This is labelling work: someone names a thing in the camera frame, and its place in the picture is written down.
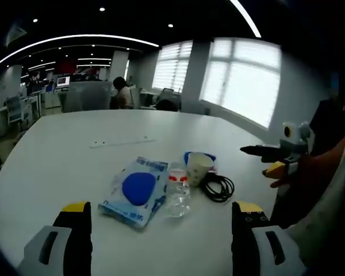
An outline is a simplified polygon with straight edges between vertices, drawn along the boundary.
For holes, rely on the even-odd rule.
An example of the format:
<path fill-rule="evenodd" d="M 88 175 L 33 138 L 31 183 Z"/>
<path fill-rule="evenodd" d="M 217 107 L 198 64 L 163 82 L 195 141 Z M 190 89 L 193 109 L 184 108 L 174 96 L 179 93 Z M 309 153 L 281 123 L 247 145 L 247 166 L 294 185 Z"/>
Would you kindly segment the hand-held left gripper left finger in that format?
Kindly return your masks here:
<path fill-rule="evenodd" d="M 69 204 L 52 225 L 44 226 L 24 248 L 20 275 L 90 275 L 91 204 Z"/>

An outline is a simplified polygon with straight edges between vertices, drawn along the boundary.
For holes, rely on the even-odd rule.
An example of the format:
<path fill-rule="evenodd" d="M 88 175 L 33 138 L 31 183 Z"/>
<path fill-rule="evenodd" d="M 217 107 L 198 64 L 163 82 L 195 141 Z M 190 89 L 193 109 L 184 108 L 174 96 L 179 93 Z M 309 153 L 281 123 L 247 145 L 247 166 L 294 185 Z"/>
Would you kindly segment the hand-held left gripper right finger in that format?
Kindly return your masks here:
<path fill-rule="evenodd" d="M 304 275 L 298 246 L 257 205 L 232 203 L 233 275 Z"/>

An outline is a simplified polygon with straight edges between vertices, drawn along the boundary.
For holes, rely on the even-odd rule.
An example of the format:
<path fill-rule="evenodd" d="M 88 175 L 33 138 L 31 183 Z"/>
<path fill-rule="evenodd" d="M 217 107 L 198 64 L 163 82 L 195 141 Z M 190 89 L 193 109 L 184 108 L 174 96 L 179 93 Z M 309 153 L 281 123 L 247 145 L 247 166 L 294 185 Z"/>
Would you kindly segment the person's right hand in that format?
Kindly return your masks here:
<path fill-rule="evenodd" d="M 321 186 L 329 184 L 339 166 L 345 149 L 345 137 L 328 152 L 319 156 L 303 156 L 298 160 L 297 171 L 273 182 L 270 187 Z"/>

